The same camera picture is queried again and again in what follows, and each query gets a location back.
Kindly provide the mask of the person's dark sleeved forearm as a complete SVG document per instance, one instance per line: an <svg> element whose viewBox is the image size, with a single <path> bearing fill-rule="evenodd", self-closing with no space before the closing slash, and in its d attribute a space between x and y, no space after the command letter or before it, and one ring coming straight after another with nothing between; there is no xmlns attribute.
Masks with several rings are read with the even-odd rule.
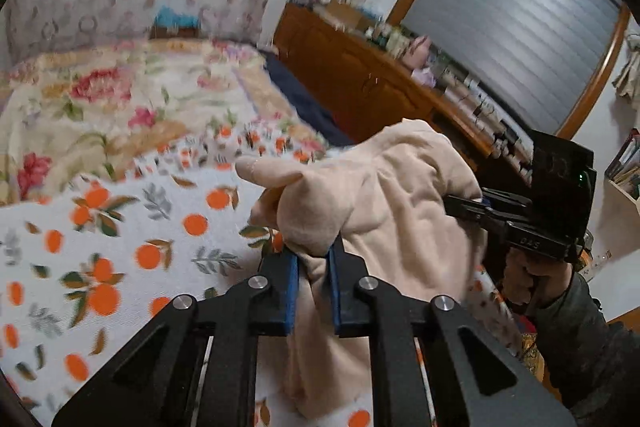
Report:
<svg viewBox="0 0 640 427"><path fill-rule="evenodd" d="M577 425L639 424L639 335L606 323L580 275L530 321L551 384Z"/></svg>

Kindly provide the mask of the person's right hand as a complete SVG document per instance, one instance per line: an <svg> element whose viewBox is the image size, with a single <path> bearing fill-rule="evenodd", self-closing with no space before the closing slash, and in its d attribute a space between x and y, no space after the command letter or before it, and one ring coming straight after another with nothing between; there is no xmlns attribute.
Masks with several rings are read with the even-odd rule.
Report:
<svg viewBox="0 0 640 427"><path fill-rule="evenodd" d="M517 306L542 306L561 297L572 276L573 267L564 261L511 248L506 255L502 293Z"/></svg>

